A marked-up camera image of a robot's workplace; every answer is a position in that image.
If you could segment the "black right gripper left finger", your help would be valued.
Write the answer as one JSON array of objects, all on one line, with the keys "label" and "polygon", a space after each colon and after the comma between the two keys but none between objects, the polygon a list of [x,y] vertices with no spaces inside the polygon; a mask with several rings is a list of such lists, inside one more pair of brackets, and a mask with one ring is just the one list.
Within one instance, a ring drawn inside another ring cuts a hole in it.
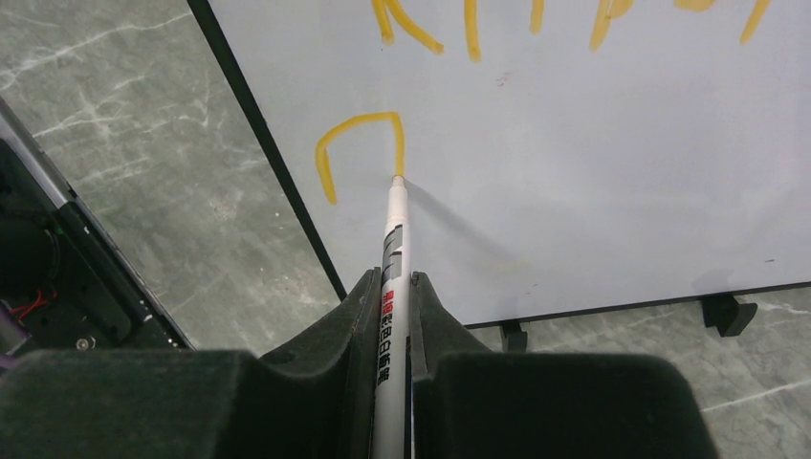
[{"label": "black right gripper left finger", "polygon": [[273,351],[36,351],[1,380],[5,458],[366,458],[381,272]]}]

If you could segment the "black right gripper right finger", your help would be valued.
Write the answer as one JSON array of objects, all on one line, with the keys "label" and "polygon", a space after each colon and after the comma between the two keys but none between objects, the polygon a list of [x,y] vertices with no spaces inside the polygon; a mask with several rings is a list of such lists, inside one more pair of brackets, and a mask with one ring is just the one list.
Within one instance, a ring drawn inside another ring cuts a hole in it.
[{"label": "black right gripper right finger", "polygon": [[687,380],[650,355],[495,352],[410,285],[419,458],[714,458]]}]

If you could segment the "white yellow marker pen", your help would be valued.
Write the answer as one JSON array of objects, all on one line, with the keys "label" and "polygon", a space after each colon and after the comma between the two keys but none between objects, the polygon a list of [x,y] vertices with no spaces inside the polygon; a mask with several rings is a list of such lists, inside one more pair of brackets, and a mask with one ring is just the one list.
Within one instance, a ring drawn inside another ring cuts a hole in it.
[{"label": "white yellow marker pen", "polygon": [[396,176],[388,192],[382,260],[372,458],[409,456],[410,278],[408,192],[405,178]]}]

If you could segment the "black framed whiteboard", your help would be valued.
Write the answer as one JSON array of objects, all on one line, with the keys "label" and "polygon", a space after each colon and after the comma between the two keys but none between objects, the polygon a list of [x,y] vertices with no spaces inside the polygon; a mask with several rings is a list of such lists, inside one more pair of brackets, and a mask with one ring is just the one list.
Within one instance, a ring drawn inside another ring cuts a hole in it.
[{"label": "black framed whiteboard", "polygon": [[806,1],[193,1],[333,291],[384,252],[460,322],[810,282]]}]

